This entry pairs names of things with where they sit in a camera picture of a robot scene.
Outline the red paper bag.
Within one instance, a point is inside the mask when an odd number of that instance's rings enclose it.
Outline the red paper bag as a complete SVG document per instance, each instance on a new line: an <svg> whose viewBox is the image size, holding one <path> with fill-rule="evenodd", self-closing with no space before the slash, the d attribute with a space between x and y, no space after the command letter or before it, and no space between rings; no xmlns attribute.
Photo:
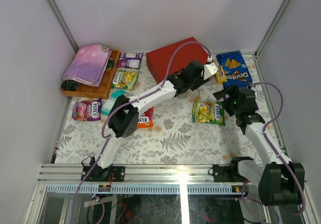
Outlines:
<svg viewBox="0 0 321 224"><path fill-rule="evenodd" d="M160 84L164 80L173 83L173 73L187 65L193 60L206 64L207 58L211 56L209 49L194 37L158 48L146 53L147 67Z"/></svg>

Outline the yellow candy packet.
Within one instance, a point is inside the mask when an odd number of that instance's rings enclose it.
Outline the yellow candy packet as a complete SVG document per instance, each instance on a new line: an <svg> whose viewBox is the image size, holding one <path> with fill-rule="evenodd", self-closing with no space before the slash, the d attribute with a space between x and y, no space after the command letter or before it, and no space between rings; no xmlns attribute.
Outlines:
<svg viewBox="0 0 321 224"><path fill-rule="evenodd" d="M224 68L221 65L218 67L218 70L215 74L215 81L217 85L227 82Z"/></svg>

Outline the orange fruits candy packet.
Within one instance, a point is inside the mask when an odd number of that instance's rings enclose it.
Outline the orange fruits candy packet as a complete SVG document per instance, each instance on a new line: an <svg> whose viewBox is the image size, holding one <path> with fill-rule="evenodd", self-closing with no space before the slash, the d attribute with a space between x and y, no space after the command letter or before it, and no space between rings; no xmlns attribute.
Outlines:
<svg viewBox="0 0 321 224"><path fill-rule="evenodd" d="M154 107L151 107L148 110L146 110L142 115L139 116L137 127L139 129L152 128L154 126L153 114L154 114Z"/></svg>

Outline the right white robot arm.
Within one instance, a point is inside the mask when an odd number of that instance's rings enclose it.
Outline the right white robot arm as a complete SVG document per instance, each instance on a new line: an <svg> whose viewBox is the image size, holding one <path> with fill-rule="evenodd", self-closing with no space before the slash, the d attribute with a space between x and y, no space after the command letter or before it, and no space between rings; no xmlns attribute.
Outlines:
<svg viewBox="0 0 321 224"><path fill-rule="evenodd" d="M236 118L236 125L254 145L263 164L257 165L251 157L234 157L228 172L230 178L249 180L257 187L265 206L304 206L304 167L294 163L272 141L265 120L256 111L255 91L232 84L213 95L223 100L225 111Z"/></svg>

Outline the blue snack packet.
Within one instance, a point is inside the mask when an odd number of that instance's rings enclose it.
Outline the blue snack packet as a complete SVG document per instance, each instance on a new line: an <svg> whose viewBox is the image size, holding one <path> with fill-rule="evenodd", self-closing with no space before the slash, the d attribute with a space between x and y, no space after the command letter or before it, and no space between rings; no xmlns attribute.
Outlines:
<svg viewBox="0 0 321 224"><path fill-rule="evenodd" d="M216 55L220 66L223 67L227 81L223 88L235 84L238 88L247 88L253 82L252 76L240 51L220 53Z"/></svg>

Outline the teal candy packet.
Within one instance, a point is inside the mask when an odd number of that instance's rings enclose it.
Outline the teal candy packet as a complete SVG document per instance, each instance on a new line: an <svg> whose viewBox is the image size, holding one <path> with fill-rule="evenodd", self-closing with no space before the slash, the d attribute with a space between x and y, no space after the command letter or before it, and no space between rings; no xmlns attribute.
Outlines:
<svg viewBox="0 0 321 224"><path fill-rule="evenodd" d="M111 109L113 107L113 105L115 104L116 102L116 99L121 96L121 95L124 95L126 97L130 97L132 96L131 93L128 93L122 89L118 89L118 90L114 90L109 98L104 102L104 104L102 105L102 109L101 109L101 113L104 114L104 115L109 115L109 113L111 112Z"/></svg>

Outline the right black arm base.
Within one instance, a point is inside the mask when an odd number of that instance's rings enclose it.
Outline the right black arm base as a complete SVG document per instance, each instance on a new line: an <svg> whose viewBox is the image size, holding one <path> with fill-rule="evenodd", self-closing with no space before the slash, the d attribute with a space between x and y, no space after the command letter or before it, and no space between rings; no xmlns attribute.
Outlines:
<svg viewBox="0 0 321 224"><path fill-rule="evenodd" d="M233 157L229 165L213 164L212 168L208 170L208 175L214 178L214 182L244 182L245 177L238 172L238 164L241 161L250 160L251 157Z"/></svg>

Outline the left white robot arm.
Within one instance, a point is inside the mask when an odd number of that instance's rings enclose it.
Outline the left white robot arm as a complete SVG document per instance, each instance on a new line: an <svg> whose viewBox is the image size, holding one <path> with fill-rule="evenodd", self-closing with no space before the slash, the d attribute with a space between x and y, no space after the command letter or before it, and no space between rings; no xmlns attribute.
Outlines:
<svg viewBox="0 0 321 224"><path fill-rule="evenodd" d="M99 181L109 177L109 167L119 148L121 138L132 135L139 117L157 104L173 99L188 90L195 90L215 75L217 67L214 62L202 64L193 60L179 72L168 74L160 84L135 96L119 96L102 127L102 137L106 140L99 153L95 155L96 166L92 175Z"/></svg>

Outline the purple berries candy packet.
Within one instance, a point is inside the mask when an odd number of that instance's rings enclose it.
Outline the purple berries candy packet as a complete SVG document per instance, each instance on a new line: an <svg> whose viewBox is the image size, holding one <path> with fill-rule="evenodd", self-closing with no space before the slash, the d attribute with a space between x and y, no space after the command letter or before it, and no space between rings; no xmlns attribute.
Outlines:
<svg viewBox="0 0 321 224"><path fill-rule="evenodd" d="M99 121L101 120L102 100L77 101L73 107L72 119L75 121Z"/></svg>

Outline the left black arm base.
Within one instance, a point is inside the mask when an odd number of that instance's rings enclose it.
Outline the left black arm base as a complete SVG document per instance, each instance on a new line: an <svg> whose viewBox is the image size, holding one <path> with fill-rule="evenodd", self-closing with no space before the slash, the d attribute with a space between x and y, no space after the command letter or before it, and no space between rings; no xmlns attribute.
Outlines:
<svg viewBox="0 0 321 224"><path fill-rule="evenodd" d="M123 182L125 177L124 166L109 166L107 168L101 168L98 164L95 165L90 172L91 167L95 163L94 157L87 157L81 161L82 176L81 180L87 182Z"/></svg>

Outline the yellow green snack packet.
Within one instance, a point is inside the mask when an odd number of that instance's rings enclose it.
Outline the yellow green snack packet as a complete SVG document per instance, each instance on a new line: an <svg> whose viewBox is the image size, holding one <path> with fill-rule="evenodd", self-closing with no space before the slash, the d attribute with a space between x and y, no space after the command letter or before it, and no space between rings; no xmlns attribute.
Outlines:
<svg viewBox="0 0 321 224"><path fill-rule="evenodd" d="M117 70L112 80L112 88L134 90L139 71Z"/></svg>
<svg viewBox="0 0 321 224"><path fill-rule="evenodd" d="M225 113L220 101L195 101L192 109L194 123L225 125Z"/></svg>

